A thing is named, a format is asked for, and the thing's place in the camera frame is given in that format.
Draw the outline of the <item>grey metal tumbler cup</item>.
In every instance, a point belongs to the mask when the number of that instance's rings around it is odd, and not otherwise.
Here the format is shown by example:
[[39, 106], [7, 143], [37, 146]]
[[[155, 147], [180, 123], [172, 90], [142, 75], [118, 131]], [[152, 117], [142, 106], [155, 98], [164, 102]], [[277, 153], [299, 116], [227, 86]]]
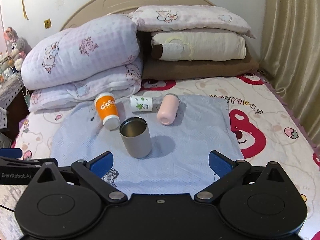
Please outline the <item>grey metal tumbler cup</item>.
[[119, 127], [120, 136], [129, 155], [140, 159], [152, 150], [152, 142], [147, 122], [141, 117], [126, 119]]

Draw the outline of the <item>orange white paper cup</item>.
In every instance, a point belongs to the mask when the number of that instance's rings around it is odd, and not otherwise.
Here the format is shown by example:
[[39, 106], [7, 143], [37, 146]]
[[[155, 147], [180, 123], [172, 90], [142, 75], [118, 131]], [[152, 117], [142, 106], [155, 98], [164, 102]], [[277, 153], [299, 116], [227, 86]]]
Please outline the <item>orange white paper cup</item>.
[[116, 100], [112, 93], [100, 93], [94, 100], [95, 109], [108, 130], [114, 130], [120, 125], [120, 118], [116, 107]]

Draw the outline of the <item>white floral paper cup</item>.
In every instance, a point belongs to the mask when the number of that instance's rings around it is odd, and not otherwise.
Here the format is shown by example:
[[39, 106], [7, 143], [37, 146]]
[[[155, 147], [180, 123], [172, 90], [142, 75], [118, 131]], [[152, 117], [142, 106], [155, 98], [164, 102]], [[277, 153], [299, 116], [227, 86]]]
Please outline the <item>white floral paper cup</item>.
[[151, 112], [153, 109], [153, 99], [146, 96], [130, 96], [129, 107], [133, 112]]

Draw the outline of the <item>pink tumbler cup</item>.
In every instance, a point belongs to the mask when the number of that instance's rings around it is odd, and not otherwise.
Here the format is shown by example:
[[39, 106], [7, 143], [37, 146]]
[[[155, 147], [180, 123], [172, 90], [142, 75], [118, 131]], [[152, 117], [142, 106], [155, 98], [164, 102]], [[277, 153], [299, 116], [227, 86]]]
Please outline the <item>pink tumbler cup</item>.
[[175, 94], [167, 94], [163, 97], [157, 113], [158, 121], [163, 125], [170, 125], [176, 118], [176, 113], [180, 105], [180, 100]]

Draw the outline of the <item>light blue striped cloth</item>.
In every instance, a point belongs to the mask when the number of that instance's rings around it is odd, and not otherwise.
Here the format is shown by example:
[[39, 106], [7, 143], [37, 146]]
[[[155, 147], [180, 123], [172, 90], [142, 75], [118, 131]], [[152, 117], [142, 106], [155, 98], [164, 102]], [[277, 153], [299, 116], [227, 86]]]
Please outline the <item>light blue striped cloth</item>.
[[53, 137], [51, 157], [59, 165], [69, 166], [111, 152], [113, 161], [99, 176], [128, 196], [194, 195], [219, 178], [210, 168], [210, 152], [215, 150], [232, 160], [243, 157], [231, 130], [228, 104], [220, 98], [180, 96], [175, 121], [169, 126], [157, 120], [156, 109], [138, 116], [148, 124], [152, 143], [144, 158], [128, 154], [120, 132], [103, 126], [91, 102], [78, 104], [65, 117]]

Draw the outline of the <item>cluttered bedside table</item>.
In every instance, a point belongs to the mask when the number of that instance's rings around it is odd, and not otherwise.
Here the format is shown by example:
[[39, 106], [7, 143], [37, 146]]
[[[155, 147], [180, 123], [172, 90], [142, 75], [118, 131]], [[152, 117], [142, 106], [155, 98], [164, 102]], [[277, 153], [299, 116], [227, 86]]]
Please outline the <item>cluttered bedside table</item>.
[[1, 147], [8, 147], [28, 114], [26, 89], [10, 57], [1, 55]]

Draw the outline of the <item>pink checked folded quilt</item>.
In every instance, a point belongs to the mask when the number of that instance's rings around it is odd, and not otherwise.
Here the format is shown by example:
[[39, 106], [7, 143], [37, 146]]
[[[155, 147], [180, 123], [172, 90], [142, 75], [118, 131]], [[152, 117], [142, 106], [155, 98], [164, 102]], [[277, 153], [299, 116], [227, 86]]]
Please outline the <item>pink checked folded quilt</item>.
[[136, 24], [113, 14], [45, 38], [24, 59], [21, 75], [35, 112], [73, 107], [104, 92], [131, 96], [141, 88], [142, 70]]

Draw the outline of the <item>plush rabbit toy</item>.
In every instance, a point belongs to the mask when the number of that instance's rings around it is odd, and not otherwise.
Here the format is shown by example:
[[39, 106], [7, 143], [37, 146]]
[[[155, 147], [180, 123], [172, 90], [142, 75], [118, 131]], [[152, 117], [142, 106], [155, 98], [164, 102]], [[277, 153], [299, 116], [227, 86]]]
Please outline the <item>plush rabbit toy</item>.
[[23, 61], [26, 57], [25, 53], [25, 40], [18, 37], [16, 31], [12, 27], [5, 29], [3, 37], [9, 42], [9, 65], [14, 67], [16, 72], [20, 72]]

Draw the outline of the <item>brown pillow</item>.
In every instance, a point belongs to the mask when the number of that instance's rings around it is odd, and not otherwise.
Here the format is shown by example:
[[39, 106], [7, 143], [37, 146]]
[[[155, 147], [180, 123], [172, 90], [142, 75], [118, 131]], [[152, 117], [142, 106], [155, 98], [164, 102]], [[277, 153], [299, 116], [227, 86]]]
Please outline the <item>brown pillow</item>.
[[148, 59], [142, 79], [158, 81], [186, 80], [209, 77], [233, 77], [256, 72], [259, 63], [247, 54], [242, 60], [228, 61], [161, 61]]

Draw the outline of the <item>cream embroidered pillow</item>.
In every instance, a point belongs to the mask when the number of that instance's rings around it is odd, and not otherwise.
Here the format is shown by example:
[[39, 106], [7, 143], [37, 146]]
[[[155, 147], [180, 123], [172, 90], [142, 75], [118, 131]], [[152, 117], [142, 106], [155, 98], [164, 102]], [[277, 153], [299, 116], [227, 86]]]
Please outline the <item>cream embroidered pillow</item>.
[[151, 34], [152, 56], [162, 61], [242, 60], [245, 39], [222, 29], [159, 31]]

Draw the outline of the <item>beige satin curtain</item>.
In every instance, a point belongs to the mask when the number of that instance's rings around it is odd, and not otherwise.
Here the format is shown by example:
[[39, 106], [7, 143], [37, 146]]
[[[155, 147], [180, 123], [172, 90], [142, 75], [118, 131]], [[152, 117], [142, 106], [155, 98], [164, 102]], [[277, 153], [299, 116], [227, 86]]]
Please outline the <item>beige satin curtain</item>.
[[319, 0], [266, 0], [261, 66], [319, 144]]

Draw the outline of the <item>pink checked bear pillow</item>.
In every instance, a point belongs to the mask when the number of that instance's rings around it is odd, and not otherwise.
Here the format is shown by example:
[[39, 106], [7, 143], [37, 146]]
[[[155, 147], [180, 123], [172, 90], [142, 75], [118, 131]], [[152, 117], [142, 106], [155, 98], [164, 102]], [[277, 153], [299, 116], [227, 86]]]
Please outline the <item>pink checked bear pillow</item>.
[[223, 29], [255, 38], [239, 15], [211, 5], [146, 5], [130, 13], [138, 30], [146, 32], [185, 29]]

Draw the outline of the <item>beige wooden headboard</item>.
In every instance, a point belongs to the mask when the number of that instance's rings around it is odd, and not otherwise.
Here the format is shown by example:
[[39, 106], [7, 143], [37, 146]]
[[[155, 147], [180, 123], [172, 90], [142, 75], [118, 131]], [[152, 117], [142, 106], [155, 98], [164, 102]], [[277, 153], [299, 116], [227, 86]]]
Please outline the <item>beige wooden headboard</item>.
[[78, 27], [110, 14], [127, 14], [145, 5], [213, 5], [209, 0], [91, 0], [78, 9], [61, 30]]

